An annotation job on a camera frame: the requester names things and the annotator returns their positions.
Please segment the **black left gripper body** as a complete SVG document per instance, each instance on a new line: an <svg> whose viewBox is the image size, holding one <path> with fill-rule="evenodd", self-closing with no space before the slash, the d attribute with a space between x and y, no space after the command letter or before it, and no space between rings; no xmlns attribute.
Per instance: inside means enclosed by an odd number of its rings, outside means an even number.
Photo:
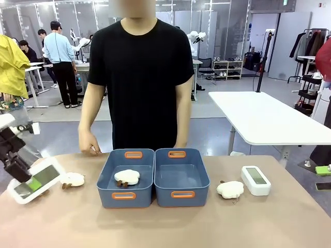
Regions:
<svg viewBox="0 0 331 248"><path fill-rule="evenodd" d="M1 162L9 165L15 161L19 157L19 150L25 145L26 143L17 137L9 127L1 130Z"/></svg>

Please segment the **person's right hand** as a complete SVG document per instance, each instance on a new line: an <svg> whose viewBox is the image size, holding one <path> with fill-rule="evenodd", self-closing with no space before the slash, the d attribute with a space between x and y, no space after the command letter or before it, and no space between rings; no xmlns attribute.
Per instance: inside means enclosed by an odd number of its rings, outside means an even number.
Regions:
<svg viewBox="0 0 331 248"><path fill-rule="evenodd" d="M79 148L85 154L97 155L101 153L97 139L89 128L79 125Z"/></svg>

